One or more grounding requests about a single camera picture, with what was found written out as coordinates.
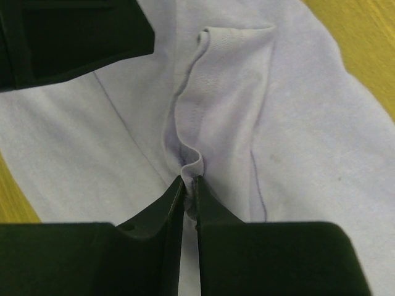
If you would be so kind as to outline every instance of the stain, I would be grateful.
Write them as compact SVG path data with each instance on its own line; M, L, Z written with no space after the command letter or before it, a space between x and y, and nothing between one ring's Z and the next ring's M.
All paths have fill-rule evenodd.
M275 163L281 163L281 158L279 158L277 155L275 154L271 154L270 155L270 159L273 160Z

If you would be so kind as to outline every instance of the white cloth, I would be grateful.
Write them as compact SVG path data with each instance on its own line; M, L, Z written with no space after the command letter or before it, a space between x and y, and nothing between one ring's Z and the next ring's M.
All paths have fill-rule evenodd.
M244 221L331 221L395 289L395 126L299 0L141 1L153 55L0 95L0 149L44 221L120 223L203 173ZM180 295L199 294L186 219Z

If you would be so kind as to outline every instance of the black object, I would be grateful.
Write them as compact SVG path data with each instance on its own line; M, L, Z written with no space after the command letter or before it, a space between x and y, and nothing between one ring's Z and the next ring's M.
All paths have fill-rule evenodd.
M243 223L203 177L194 192L202 296L371 295L338 226ZM184 195L178 177L117 228L0 225L0 295L176 296Z
M0 91L71 80L152 54L136 0L0 0Z

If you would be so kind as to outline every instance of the wood grain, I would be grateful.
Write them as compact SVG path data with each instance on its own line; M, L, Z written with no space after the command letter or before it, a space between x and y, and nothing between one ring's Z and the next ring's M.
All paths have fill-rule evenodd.
M395 120L395 1L303 0L337 40L350 73ZM0 223L39 219L0 154Z

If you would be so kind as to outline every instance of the wooden surface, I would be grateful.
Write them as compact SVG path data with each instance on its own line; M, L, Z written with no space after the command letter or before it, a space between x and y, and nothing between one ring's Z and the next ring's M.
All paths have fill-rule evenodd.
M395 121L395 1L303 1L339 43L349 72ZM38 221L0 154L0 223Z

